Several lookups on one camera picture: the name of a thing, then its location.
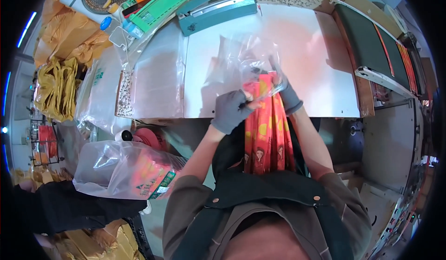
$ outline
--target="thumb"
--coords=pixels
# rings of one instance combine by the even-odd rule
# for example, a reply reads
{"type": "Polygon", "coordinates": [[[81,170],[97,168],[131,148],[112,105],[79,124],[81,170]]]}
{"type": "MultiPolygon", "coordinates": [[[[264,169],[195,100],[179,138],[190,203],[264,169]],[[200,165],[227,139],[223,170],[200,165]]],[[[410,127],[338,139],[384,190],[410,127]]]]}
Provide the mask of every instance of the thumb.
{"type": "Polygon", "coordinates": [[[260,101],[252,101],[252,102],[248,103],[247,106],[251,110],[256,110],[257,108],[262,107],[262,104],[260,103],[260,101]]]}

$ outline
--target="forearm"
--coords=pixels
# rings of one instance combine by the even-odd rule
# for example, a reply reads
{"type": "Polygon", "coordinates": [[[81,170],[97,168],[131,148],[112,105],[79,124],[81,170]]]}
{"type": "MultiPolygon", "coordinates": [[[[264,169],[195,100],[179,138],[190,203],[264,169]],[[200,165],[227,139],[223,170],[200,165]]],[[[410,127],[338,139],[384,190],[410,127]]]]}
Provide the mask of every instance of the forearm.
{"type": "Polygon", "coordinates": [[[305,108],[301,107],[289,118],[298,137],[302,155],[311,177],[317,181],[322,175],[334,172],[327,146],[325,146],[322,137],[316,131],[305,108]]]}
{"type": "Polygon", "coordinates": [[[194,175],[203,183],[212,163],[215,150],[224,136],[224,133],[214,128],[211,124],[192,157],[184,165],[180,176],[194,175]]]}

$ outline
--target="apron strap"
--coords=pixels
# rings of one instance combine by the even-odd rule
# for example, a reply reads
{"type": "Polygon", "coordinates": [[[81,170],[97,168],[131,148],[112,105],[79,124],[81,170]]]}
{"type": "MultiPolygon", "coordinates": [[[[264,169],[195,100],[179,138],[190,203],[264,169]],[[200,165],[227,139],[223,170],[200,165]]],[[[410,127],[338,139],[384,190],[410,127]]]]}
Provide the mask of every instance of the apron strap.
{"type": "Polygon", "coordinates": [[[172,260],[201,260],[223,218],[223,210],[203,208],[189,225],[172,260]]]}
{"type": "Polygon", "coordinates": [[[332,206],[315,207],[332,260],[353,260],[350,235],[332,206]]]}

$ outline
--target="black wire rack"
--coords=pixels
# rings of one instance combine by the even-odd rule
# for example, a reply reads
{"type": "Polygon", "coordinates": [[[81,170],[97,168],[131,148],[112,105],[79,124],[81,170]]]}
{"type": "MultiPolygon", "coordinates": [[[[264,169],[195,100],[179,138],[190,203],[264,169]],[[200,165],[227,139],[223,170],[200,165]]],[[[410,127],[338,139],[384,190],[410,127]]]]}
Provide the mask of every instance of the black wire rack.
{"type": "Polygon", "coordinates": [[[53,163],[59,163],[63,161],[63,157],[59,157],[59,143],[63,142],[63,139],[59,140],[55,123],[48,123],[46,117],[38,110],[31,113],[31,126],[30,126],[30,140],[31,140],[31,156],[30,160],[34,166],[42,166],[53,163]],[[42,125],[50,126],[55,140],[40,140],[39,139],[39,127],[42,125]],[[56,153],[51,156],[49,147],[51,143],[56,143],[56,153]]]}

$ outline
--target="black pants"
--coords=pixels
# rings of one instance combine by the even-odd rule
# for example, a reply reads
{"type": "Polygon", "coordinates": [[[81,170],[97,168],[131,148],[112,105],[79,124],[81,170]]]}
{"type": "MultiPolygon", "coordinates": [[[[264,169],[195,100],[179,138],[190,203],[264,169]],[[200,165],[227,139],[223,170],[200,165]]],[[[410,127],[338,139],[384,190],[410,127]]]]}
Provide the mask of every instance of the black pants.
{"type": "MultiPolygon", "coordinates": [[[[291,135],[291,143],[293,144],[293,153],[296,163],[296,171],[304,176],[308,176],[308,169],[305,165],[304,158],[302,156],[301,147],[299,145],[296,132],[294,131],[291,120],[287,118],[289,133],[291,135]]],[[[321,125],[321,118],[311,118],[311,122],[315,126],[315,129],[319,131],[321,125]]],[[[231,134],[226,135],[220,141],[214,157],[212,158],[212,173],[214,174],[215,181],[221,172],[243,172],[244,169],[244,154],[245,154],[245,122],[241,122],[231,134]],[[235,167],[230,168],[235,163],[241,163],[235,167]]]]}

